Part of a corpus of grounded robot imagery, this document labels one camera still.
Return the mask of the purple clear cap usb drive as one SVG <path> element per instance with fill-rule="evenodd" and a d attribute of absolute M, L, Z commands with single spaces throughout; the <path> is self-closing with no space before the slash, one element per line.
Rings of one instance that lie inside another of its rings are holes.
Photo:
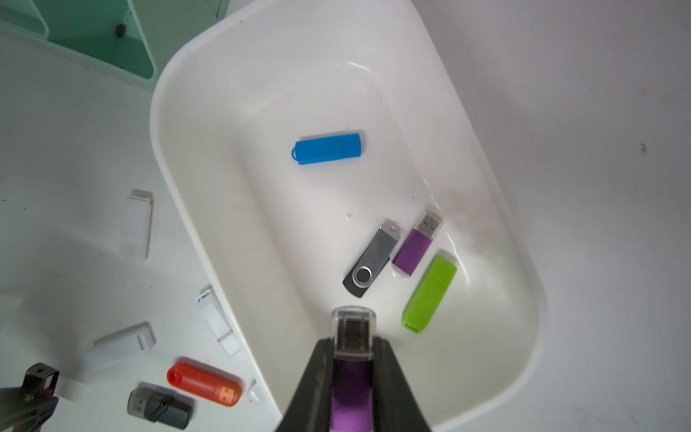
<path fill-rule="evenodd" d="M 335 309 L 334 370 L 331 391 L 333 431 L 363 432 L 372 425 L 374 311 L 358 306 Z"/>

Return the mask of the white clear cap usb drive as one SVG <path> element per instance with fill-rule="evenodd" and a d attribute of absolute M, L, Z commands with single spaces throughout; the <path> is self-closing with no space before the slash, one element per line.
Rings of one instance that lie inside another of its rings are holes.
<path fill-rule="evenodd" d="M 150 230 L 154 195 L 132 189 L 124 200 L 119 244 L 119 257 L 132 262 L 145 262 L 149 255 Z"/>

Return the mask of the dark grey usb drive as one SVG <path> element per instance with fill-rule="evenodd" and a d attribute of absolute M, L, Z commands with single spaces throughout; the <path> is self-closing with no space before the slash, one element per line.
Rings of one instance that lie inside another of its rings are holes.
<path fill-rule="evenodd" d="M 129 396 L 127 412 L 151 423 L 185 430 L 192 419 L 193 406 L 167 392 L 138 387 Z"/>

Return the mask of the white ribbed usb drive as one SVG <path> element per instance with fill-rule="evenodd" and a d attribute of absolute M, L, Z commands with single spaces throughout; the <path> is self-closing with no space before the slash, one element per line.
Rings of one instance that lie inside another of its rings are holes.
<path fill-rule="evenodd" d="M 241 346 L 227 316 L 221 307 L 214 289 L 209 285 L 201 292 L 196 301 L 197 309 L 209 326 L 212 336 L 223 351 L 230 357 L 241 351 Z"/>

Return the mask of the red orange usb drive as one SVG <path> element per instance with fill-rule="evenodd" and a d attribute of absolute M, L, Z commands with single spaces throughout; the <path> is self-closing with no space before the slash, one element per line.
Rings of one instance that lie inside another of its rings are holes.
<path fill-rule="evenodd" d="M 178 390 L 225 407 L 235 406 L 243 394 L 240 382 L 185 362 L 177 362 L 168 369 L 167 381 Z"/>

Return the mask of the black silver swivel usb drive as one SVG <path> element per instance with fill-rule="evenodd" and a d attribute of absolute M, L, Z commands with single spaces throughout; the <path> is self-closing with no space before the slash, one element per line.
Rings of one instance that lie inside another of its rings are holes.
<path fill-rule="evenodd" d="M 401 229 L 398 225 L 392 220 L 384 221 L 362 255 L 347 272 L 343 280 L 345 289 L 355 297 L 362 298 L 390 261 L 400 238 Z"/>

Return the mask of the white plastic storage box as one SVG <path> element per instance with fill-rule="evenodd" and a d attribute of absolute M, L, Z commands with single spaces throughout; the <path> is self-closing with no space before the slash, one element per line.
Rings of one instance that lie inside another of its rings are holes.
<path fill-rule="evenodd" d="M 299 165 L 297 141 L 359 133 L 362 155 Z M 255 1 L 189 41 L 150 111 L 158 165 L 203 265 L 285 414 L 339 306 L 362 305 L 428 424 L 504 403 L 545 345 L 545 290 L 415 5 Z M 443 226 L 428 257 L 458 271 L 429 326 L 401 324 L 425 270 L 342 282 L 386 220 Z"/>

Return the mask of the purple metal plug usb drive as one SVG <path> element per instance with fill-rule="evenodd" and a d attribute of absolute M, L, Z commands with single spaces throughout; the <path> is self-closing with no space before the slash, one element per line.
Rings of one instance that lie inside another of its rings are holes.
<path fill-rule="evenodd" d="M 392 261 L 399 275 L 411 277 L 414 274 L 443 223 L 437 212 L 427 210 L 421 214 Z"/>

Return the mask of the blue usb flash drive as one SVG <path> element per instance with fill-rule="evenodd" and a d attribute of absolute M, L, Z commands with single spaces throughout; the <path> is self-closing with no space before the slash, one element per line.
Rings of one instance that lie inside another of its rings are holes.
<path fill-rule="evenodd" d="M 359 158 L 362 149 L 359 133 L 332 135 L 297 141 L 292 150 L 292 157 L 299 165 L 309 165 Z"/>

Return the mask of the red black usb drive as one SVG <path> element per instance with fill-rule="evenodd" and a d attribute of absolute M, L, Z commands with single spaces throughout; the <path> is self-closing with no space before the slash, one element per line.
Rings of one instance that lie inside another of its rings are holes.
<path fill-rule="evenodd" d="M 31 366 L 19 387 L 1 389 L 1 430 L 40 431 L 59 404 L 59 371 L 44 363 Z"/>

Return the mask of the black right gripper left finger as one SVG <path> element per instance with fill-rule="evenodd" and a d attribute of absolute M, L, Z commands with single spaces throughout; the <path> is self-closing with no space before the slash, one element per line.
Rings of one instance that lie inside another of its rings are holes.
<path fill-rule="evenodd" d="M 329 432 L 334 372 L 334 343 L 320 339 L 276 432 Z"/>

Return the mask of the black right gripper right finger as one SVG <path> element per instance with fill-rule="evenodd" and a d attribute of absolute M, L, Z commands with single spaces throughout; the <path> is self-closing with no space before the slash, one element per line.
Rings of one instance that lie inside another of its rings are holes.
<path fill-rule="evenodd" d="M 388 340 L 374 338 L 372 366 L 374 431 L 426 431 L 426 422 Z"/>

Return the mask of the green desk file organizer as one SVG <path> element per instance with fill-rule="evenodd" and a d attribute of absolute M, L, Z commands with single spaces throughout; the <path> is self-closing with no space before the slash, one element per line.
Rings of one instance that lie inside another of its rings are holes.
<path fill-rule="evenodd" d="M 152 90 L 176 52 L 221 21 L 228 7 L 227 1 L 3 1 L 1 31 Z"/>

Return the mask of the green usb flash drive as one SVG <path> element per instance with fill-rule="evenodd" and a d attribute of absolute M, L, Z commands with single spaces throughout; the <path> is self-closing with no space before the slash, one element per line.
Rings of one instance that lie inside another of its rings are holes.
<path fill-rule="evenodd" d="M 433 258 L 402 313 L 402 326 L 415 334 L 426 329 L 457 274 L 455 262 Z"/>

